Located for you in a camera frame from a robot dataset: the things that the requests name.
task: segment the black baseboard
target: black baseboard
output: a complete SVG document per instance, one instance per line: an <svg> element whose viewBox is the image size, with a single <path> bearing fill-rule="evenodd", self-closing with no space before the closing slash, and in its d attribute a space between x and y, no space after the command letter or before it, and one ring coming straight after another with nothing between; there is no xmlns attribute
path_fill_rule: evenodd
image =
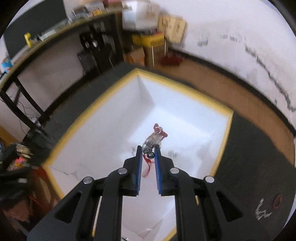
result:
<svg viewBox="0 0 296 241"><path fill-rule="evenodd" d="M283 121L283 123L288 127L289 131L293 134L294 137L296 137L296 130L293 127L293 125L288 121L287 117L261 92L259 92L256 88L254 88L253 86L251 86L250 84L248 84L246 81L244 81L243 79L240 79L239 77L237 77L236 75L230 73L229 71L207 61L204 59L201 59L199 57L175 50L175 49L170 49L171 51L181 55L184 58L188 58L191 59L194 62L197 62L199 64L202 64L212 70L215 70L219 73L221 73L222 75L225 75L226 77L232 79L233 81L237 82L239 85L243 86L244 88L246 88L248 91L250 91L252 94L254 94L255 96L257 96L262 102L264 102L266 105L268 105L269 108L271 108L276 114L277 116Z"/></svg>

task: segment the yellow object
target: yellow object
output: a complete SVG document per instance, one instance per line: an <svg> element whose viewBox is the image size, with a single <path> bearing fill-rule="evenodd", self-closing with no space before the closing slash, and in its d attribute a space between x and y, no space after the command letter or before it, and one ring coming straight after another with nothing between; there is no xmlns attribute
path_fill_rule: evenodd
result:
<svg viewBox="0 0 296 241"><path fill-rule="evenodd" d="M179 16L161 15L158 20L158 31L165 33L165 38L171 43L181 43L186 21Z"/></svg>
<svg viewBox="0 0 296 241"><path fill-rule="evenodd" d="M99 14L101 14L101 13L103 13L103 12L102 12L102 10L100 10L100 9L93 11L93 15L94 15L94 16L99 15Z"/></svg>
<svg viewBox="0 0 296 241"><path fill-rule="evenodd" d="M154 35L139 35L133 34L133 43L145 47L158 47L164 45L165 37L163 33L156 33Z"/></svg>
<svg viewBox="0 0 296 241"><path fill-rule="evenodd" d="M31 48L33 46L33 44L34 44L33 40L31 39L31 34L30 33L26 33L24 35L24 37L25 37L25 40L26 40L27 45L29 46L29 48Z"/></svg>

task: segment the yellow box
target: yellow box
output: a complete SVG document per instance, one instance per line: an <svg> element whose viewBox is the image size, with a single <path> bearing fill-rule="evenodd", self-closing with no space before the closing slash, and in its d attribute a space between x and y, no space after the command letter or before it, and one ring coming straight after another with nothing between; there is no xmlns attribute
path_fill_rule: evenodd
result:
<svg viewBox="0 0 296 241"><path fill-rule="evenodd" d="M133 43L137 45L142 45L145 47L157 47L164 45L164 34L163 33L156 33L154 35L139 35L139 34L133 34Z"/></svg>

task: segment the open box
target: open box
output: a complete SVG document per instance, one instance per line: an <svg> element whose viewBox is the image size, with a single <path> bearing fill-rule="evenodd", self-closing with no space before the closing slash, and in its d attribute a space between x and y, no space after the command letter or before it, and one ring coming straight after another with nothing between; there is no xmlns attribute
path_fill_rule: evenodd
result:
<svg viewBox="0 0 296 241"><path fill-rule="evenodd" d="M106 177L135 155L158 123L168 134L161 154L189 175L214 175L230 129L232 110L178 82L136 69L101 95L72 125L45 168L61 197L85 176ZM142 171L147 167L143 161ZM161 197L155 167L137 197L123 197L122 236L169 239L175 232L174 197Z"/></svg>

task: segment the metal ball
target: metal ball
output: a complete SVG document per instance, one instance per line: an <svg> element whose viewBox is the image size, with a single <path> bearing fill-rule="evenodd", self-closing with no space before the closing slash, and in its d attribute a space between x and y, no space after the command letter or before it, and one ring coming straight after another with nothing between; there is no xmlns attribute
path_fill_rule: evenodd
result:
<svg viewBox="0 0 296 241"><path fill-rule="evenodd" d="M147 153L147 157L148 157L149 159L153 159L153 158L154 158L154 153L153 153L153 152L148 152L148 153Z"/></svg>

